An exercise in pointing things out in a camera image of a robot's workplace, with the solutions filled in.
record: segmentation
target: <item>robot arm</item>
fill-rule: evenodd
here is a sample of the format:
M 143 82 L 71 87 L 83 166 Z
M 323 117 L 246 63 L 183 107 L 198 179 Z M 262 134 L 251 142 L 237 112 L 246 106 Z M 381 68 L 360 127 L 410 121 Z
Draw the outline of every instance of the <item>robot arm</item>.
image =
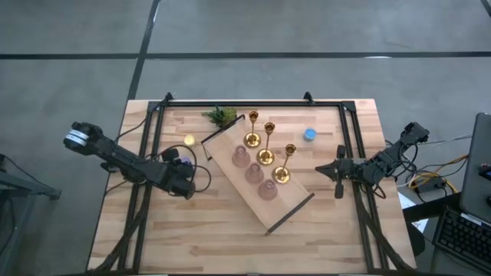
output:
M 344 146 L 340 146 L 338 158 L 333 163 L 318 166 L 315 170 L 325 174 L 335 182 L 339 179 L 349 178 L 374 186 L 384 177 L 391 176 L 395 169 L 404 162 L 401 157 L 407 149 L 417 143 L 428 141 L 429 133 L 419 123 L 409 123 L 396 143 L 378 152 L 369 160 L 345 158 Z
M 96 155 L 104 159 L 101 164 L 105 169 L 116 166 L 128 181 L 149 182 L 159 189 L 175 196 L 190 199 L 195 191 L 194 183 L 187 180 L 193 174 L 191 166 L 183 165 L 176 149 L 163 156 L 165 163 L 144 159 L 131 151 L 118 146 L 107 138 L 102 129 L 90 123 L 74 122 L 71 130 L 64 138 L 66 148 L 85 156 Z

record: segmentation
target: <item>gray floor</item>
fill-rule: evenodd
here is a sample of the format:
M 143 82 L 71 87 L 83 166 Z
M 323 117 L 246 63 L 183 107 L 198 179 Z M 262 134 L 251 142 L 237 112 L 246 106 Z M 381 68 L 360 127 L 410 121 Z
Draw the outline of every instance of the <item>gray floor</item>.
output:
M 0 54 L 137 53 L 150 5 L 0 0 Z M 149 52 L 491 51 L 490 27 L 479 0 L 171 0 L 160 4 Z M 0 152 L 63 189 L 58 202 L 38 199 L 16 274 L 84 270 L 107 174 L 100 160 L 61 141 L 74 120 L 117 134 L 135 64 L 0 61 Z M 475 114 L 490 112 L 490 70 L 491 58 L 146 61 L 137 99 L 167 91 L 180 99 L 373 97 L 386 139 L 416 120 L 442 140 L 471 133 Z M 425 146 L 417 164 L 446 162 L 468 148 L 469 140 Z M 462 178 L 450 181 L 460 188 Z M 433 254 L 427 246 L 417 258 L 424 271 Z M 474 273 L 446 256 L 437 256 L 436 271 Z

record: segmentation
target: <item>small plant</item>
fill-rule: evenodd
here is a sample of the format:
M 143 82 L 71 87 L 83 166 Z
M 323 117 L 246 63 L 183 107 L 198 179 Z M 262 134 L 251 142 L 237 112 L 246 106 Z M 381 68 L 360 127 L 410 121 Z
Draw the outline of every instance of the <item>small plant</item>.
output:
M 215 107 L 215 110 L 203 112 L 203 116 L 209 117 L 209 121 L 217 127 L 223 127 L 231 120 L 237 118 L 237 110 L 233 107 Z

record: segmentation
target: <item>wooden board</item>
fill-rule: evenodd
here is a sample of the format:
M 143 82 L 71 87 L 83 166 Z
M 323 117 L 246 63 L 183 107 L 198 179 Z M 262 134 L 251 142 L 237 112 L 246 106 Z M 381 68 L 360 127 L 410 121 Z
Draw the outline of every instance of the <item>wooden board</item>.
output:
M 273 200 L 266 201 L 261 199 L 258 195 L 259 185 L 251 185 L 246 181 L 245 174 L 247 168 L 239 168 L 234 166 L 231 162 L 232 154 L 236 147 L 244 145 L 244 136 L 249 132 L 251 132 L 250 122 L 248 126 L 245 120 L 239 120 L 229 129 L 214 136 L 211 140 L 208 140 L 203 146 L 211 154 L 215 162 L 218 163 L 220 169 L 222 169 L 227 178 L 235 186 L 239 194 L 251 207 L 252 211 L 258 216 L 259 221 L 262 222 L 267 230 L 280 222 L 280 220 L 286 217 L 293 209 L 297 208 L 311 195 L 311 193 L 307 192 L 304 186 L 297 181 L 295 174 L 292 173 L 290 180 L 286 184 L 276 185 L 278 187 L 278 195 Z M 265 143 L 265 131 L 258 127 L 256 132 L 264 139 L 263 143 Z M 276 137 L 278 137 L 278 135 L 274 132 L 270 136 L 269 141 L 272 143 Z M 251 163 L 255 162 L 258 151 L 264 146 L 265 145 L 262 144 L 256 148 L 247 149 L 247 152 L 251 156 Z M 273 163 L 269 166 L 261 166 L 265 180 L 271 179 L 272 171 L 276 167 L 282 166 L 285 161 L 286 155 L 284 149 L 276 150 L 273 153 L 275 154 Z
M 385 147 L 381 123 L 374 100 L 355 100 L 367 156 Z M 216 128 L 201 115 L 206 107 L 166 108 L 160 150 L 182 143 L 186 134 L 200 141 Z M 135 127 L 145 116 L 146 100 L 128 102 L 121 132 Z M 302 180 L 315 197 L 294 214 L 274 235 L 264 236 L 264 226 L 236 191 L 214 160 L 207 162 L 203 148 L 195 146 L 198 163 L 213 175 L 210 188 L 191 200 L 173 198 L 158 189 L 152 191 L 140 272 L 174 273 L 341 273 L 366 272 L 361 249 L 358 220 L 351 185 L 344 185 L 344 198 L 334 198 L 334 185 L 314 167 L 332 162 L 338 144 L 343 144 L 338 110 L 330 107 L 245 107 L 238 114 L 257 110 L 258 125 L 275 122 L 278 136 L 272 148 L 281 152 L 294 143 L 297 153 L 288 162 L 292 173 Z M 351 137 L 354 132 L 348 118 Z M 302 139 L 303 130 L 314 127 L 313 143 Z M 120 145 L 138 153 L 143 127 L 123 136 Z M 152 146 L 153 128 L 147 152 Z M 354 152 L 357 152 L 354 139 Z M 112 175 L 108 188 L 121 181 Z M 198 189 L 207 182 L 199 170 Z M 381 187 L 386 199 L 377 198 L 382 230 L 397 253 L 415 266 L 406 224 L 394 181 L 385 179 Z M 130 186 L 125 184 L 104 199 L 88 267 L 97 267 L 113 249 L 124 230 Z M 134 239 L 128 263 L 133 261 Z M 377 260 L 376 247 L 372 246 Z

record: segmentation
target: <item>wooden table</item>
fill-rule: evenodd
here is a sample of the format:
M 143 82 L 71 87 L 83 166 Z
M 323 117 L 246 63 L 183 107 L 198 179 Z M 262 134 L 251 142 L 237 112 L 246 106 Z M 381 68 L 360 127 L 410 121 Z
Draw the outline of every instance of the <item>wooden table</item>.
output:
M 354 100 L 367 156 L 385 147 L 377 108 L 372 99 Z M 135 127 L 145 117 L 147 100 L 128 102 L 121 132 Z M 201 113 L 207 107 L 165 109 L 160 150 L 183 142 L 186 134 L 197 141 L 216 130 Z M 315 197 L 270 236 L 246 202 L 237 193 L 215 161 L 206 161 L 203 148 L 196 145 L 198 164 L 213 175 L 206 192 L 191 200 L 170 197 L 153 189 L 143 245 L 141 273 L 340 273 L 366 272 L 358 219 L 351 185 L 345 183 L 344 198 L 334 199 L 334 183 L 314 167 L 333 161 L 343 134 L 338 110 L 331 107 L 260 107 L 237 108 L 238 114 L 259 112 L 258 125 L 272 121 L 276 125 L 270 144 L 281 152 L 286 143 L 294 143 L 297 153 L 288 167 Z M 348 118 L 351 137 L 354 137 Z M 318 136 L 313 143 L 302 139 L 305 128 L 314 127 Z M 138 153 L 143 127 L 122 137 L 119 144 Z M 152 146 L 153 133 L 147 152 Z M 355 152 L 356 144 L 351 139 Z M 189 156 L 185 150 L 180 154 Z M 121 182 L 112 175 L 108 189 Z M 207 182 L 205 172 L 196 174 L 197 188 Z M 394 181 L 385 179 L 381 187 L 386 199 L 377 199 L 381 225 L 388 241 L 411 266 L 415 260 Z M 130 198 L 130 184 L 109 193 L 103 203 L 89 261 L 97 267 L 121 237 Z M 128 258 L 133 258 L 133 244 Z M 374 239 L 372 252 L 377 266 Z

